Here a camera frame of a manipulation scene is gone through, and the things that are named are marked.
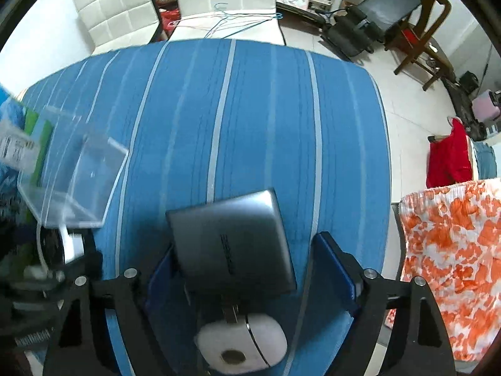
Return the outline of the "red cloth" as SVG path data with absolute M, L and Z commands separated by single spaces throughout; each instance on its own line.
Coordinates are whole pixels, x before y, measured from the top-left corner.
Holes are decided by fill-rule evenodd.
M 427 188 L 445 187 L 473 178 L 466 129 L 458 117 L 447 120 L 451 127 L 448 135 L 428 137 Z

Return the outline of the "blue striped tablecloth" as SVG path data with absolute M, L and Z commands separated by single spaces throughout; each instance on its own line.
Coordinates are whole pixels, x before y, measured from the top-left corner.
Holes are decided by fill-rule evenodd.
M 375 270 L 385 253 L 389 143 L 367 70 L 266 43 L 154 43 L 82 60 L 23 101 L 71 113 L 129 151 L 95 232 L 106 278 L 161 258 L 167 211 L 273 188 L 298 287 L 262 306 L 290 345 L 270 374 L 327 370 L 351 318 L 308 258 L 312 236 L 330 232 Z

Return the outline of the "orange white floral cloth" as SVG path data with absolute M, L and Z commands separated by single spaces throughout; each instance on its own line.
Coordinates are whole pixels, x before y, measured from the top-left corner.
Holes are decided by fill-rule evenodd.
M 403 197 L 402 281 L 429 285 L 455 360 L 476 362 L 500 330 L 500 180 L 431 188 Z

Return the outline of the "clear acrylic box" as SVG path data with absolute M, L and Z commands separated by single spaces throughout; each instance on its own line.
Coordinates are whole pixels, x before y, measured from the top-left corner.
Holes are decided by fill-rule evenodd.
M 32 173 L 21 172 L 18 190 L 45 228 L 104 226 L 128 149 L 81 116 L 49 106 L 31 137 L 40 145 Z

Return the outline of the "white earbuds case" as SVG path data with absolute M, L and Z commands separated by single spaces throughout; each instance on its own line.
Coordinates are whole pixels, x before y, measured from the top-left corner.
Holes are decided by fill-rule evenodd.
M 194 342 L 209 367 L 222 374 L 243 374 L 271 368 L 288 348 L 280 324 L 266 314 L 239 316 L 204 325 Z

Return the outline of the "white leather left sofa seat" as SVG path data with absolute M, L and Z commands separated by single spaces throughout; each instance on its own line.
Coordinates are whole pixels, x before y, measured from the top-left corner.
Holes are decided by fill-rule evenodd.
M 73 0 L 93 43 L 93 55 L 146 45 L 165 37 L 155 0 Z

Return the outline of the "blue cardboard box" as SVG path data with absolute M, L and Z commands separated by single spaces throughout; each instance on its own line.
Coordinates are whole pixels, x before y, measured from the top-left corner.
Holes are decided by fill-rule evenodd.
M 19 194 L 20 173 L 40 182 L 53 126 L 37 112 L 1 90 L 1 218 L 24 223 L 30 212 Z

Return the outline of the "pink storage box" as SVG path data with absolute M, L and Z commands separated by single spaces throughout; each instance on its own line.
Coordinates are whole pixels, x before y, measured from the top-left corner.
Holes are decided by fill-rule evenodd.
M 472 111 L 477 121 L 495 121 L 500 116 L 498 96 L 491 90 L 486 90 L 472 101 Z

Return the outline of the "grey external drive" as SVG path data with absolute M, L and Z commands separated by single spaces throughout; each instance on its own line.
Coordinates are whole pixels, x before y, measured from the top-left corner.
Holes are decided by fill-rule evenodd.
M 190 291 L 267 298 L 296 290 L 296 275 L 272 188 L 167 212 Z

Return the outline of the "black weight bench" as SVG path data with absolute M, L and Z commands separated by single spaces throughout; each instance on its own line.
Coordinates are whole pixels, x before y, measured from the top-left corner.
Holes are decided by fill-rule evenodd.
M 391 28 L 421 5 L 421 0 L 364 0 L 344 8 L 333 25 L 325 25 L 321 37 L 343 60 L 373 53 Z

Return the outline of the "brown wooden chair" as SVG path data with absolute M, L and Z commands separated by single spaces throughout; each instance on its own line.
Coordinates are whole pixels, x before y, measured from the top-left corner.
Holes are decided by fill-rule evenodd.
M 417 23 L 413 25 L 408 15 L 396 28 L 393 38 L 385 42 L 385 51 L 396 49 L 405 54 L 394 70 L 395 75 L 408 65 L 419 66 L 431 76 L 422 87 L 424 91 L 443 77 L 454 77 L 452 64 L 434 39 L 451 10 L 448 0 L 421 0 Z

